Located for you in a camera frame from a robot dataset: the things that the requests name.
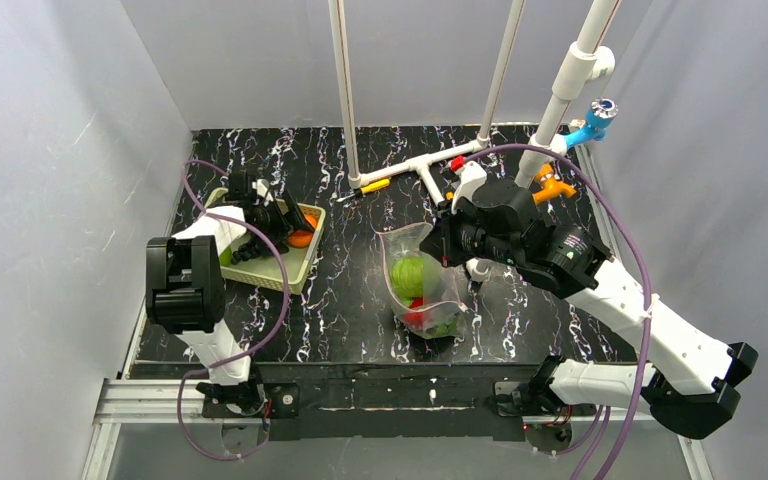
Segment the pale green cabbage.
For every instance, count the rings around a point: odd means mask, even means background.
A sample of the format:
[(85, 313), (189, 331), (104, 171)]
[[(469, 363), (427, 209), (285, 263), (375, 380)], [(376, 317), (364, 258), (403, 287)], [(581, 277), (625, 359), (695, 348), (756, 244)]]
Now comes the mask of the pale green cabbage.
[(390, 282), (400, 299), (413, 299), (424, 295), (424, 260), (422, 257), (398, 259), (390, 270)]

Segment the clear zip top bag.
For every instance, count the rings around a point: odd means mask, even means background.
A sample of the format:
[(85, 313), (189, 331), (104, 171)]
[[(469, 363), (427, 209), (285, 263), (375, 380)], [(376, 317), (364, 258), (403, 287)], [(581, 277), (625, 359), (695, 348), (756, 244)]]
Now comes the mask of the clear zip top bag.
[(427, 222), (378, 231), (392, 312), (409, 332), (426, 340), (462, 335), (467, 313), (454, 271), (420, 250), (432, 232)]

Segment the red apple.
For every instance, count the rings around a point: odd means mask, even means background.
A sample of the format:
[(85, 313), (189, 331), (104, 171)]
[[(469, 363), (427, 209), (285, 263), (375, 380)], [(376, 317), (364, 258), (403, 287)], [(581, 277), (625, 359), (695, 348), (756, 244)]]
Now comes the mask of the red apple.
[(415, 297), (409, 304), (409, 312), (404, 315), (405, 324), (413, 329), (423, 330), (425, 323), (425, 316), (423, 312), (419, 311), (419, 308), (424, 305), (424, 299), (422, 297)]

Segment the green leafy vegetable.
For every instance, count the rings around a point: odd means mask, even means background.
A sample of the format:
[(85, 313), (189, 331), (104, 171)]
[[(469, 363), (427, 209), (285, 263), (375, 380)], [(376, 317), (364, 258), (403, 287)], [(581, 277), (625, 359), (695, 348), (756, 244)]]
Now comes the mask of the green leafy vegetable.
[(451, 319), (446, 323), (439, 323), (433, 326), (429, 326), (427, 329), (420, 333), (420, 336), (425, 339), (438, 339), (446, 337), (455, 337), (459, 334), (458, 321)]

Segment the dark grape bunch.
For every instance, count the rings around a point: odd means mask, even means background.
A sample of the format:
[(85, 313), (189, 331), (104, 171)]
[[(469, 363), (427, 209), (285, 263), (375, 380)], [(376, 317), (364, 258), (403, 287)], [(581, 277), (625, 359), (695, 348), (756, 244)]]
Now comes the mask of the dark grape bunch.
[(237, 265), (250, 260), (270, 257), (271, 249), (260, 239), (252, 238), (246, 243), (240, 244), (231, 254), (231, 264)]

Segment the green apple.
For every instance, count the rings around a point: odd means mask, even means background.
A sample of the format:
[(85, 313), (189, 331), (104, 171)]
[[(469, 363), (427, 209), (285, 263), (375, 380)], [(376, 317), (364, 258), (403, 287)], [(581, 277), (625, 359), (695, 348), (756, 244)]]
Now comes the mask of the green apple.
[(224, 249), (219, 254), (219, 263), (222, 267), (230, 267), (233, 260), (233, 250), (231, 247)]

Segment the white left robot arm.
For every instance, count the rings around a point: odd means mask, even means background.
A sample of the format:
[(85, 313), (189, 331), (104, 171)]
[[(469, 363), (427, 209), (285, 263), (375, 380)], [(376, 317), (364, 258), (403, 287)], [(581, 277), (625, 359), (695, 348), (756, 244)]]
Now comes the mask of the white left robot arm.
[(148, 320), (188, 345), (204, 366), (197, 389), (232, 412), (254, 416), (268, 408), (254, 347), (239, 340), (225, 321), (222, 267), (273, 258), (281, 276), (282, 309), (289, 309), (293, 247), (311, 243), (318, 222), (267, 181), (246, 173), (228, 179), (226, 193), (206, 206), (188, 228), (151, 239), (146, 248), (145, 308)]

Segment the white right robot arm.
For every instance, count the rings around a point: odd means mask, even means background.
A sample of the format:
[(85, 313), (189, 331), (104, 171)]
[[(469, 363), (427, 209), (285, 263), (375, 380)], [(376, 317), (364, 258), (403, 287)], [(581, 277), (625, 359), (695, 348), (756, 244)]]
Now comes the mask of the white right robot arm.
[(738, 386), (752, 373), (757, 351), (708, 336), (646, 294), (601, 240), (554, 222), (512, 181), (491, 182), (458, 199), (420, 248), (446, 267), (471, 259), (512, 267), (528, 285), (589, 313), (639, 347), (635, 365), (550, 356), (507, 395), (511, 405), (643, 408), (668, 430), (697, 440), (734, 417)]

